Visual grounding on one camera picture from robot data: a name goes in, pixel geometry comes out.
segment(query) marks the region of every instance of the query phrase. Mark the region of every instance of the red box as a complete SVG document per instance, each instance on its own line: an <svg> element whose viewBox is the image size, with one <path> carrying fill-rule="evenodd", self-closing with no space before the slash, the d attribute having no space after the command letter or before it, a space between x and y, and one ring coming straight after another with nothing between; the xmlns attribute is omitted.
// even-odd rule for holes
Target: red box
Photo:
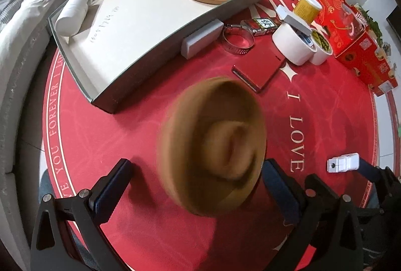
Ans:
<svg viewBox="0 0 401 271"><path fill-rule="evenodd" d="M376 95L380 96L398 86L394 71L387 62L386 54L370 36L366 20L349 7L345 0L317 0L323 9L316 18L328 32L328 40L335 58Z"/></svg>

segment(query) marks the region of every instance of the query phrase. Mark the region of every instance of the white wall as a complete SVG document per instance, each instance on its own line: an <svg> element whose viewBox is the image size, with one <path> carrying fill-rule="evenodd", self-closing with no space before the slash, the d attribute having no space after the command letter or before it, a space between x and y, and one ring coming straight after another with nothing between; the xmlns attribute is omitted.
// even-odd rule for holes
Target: white wall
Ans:
<svg viewBox="0 0 401 271"><path fill-rule="evenodd" d="M386 21L388 15L396 8L395 0L346 0L350 5L359 3L365 10L369 10L369 15L378 22L380 31L383 36L382 39L388 42L391 46L390 60L397 66L396 79L399 84L392 92L397 107L397 111L401 112L401 42Z"/></svg>

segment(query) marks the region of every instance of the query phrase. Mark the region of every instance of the red tablecloth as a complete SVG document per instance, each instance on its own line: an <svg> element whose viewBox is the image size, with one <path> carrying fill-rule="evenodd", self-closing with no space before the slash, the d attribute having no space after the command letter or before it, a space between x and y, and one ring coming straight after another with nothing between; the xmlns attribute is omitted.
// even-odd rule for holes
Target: red tablecloth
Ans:
<svg viewBox="0 0 401 271"><path fill-rule="evenodd" d="M291 1L284 2L291 8ZM260 3L273 8L268 0ZM248 18L246 9L230 21ZM266 37L271 36L257 38L256 46L274 50ZM53 187L57 197L72 196L91 188L121 157L138 165L110 221L102 225L136 271L262 270L292 229L261 182L236 211L204 218L175 205L158 180L156 143L167 107L201 79L235 78L231 67L238 59L218 42L189 61L178 55L145 81L119 113L109 115L87 102L61 55L55 55L43 109ZM321 66L289 64L257 97L266 117L266 157L275 158L301 184L316 173L338 194L350 194L363 206L367 181L356 172L328 174L326 161L358 152L376 162L376 112L367 87L331 57Z"/></svg>

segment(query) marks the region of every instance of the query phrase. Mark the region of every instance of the floor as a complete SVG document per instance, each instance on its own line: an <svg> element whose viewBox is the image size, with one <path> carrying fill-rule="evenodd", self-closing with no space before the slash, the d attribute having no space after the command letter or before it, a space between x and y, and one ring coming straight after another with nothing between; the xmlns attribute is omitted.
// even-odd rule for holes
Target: floor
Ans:
<svg viewBox="0 0 401 271"><path fill-rule="evenodd" d="M47 169L42 141L42 106L49 67L56 50L54 41L48 46L29 88L21 115L17 139L15 175L21 217L28 241L39 207L39 182ZM393 167L394 147L392 124L385 96L375 97L378 117L379 164Z"/></svg>

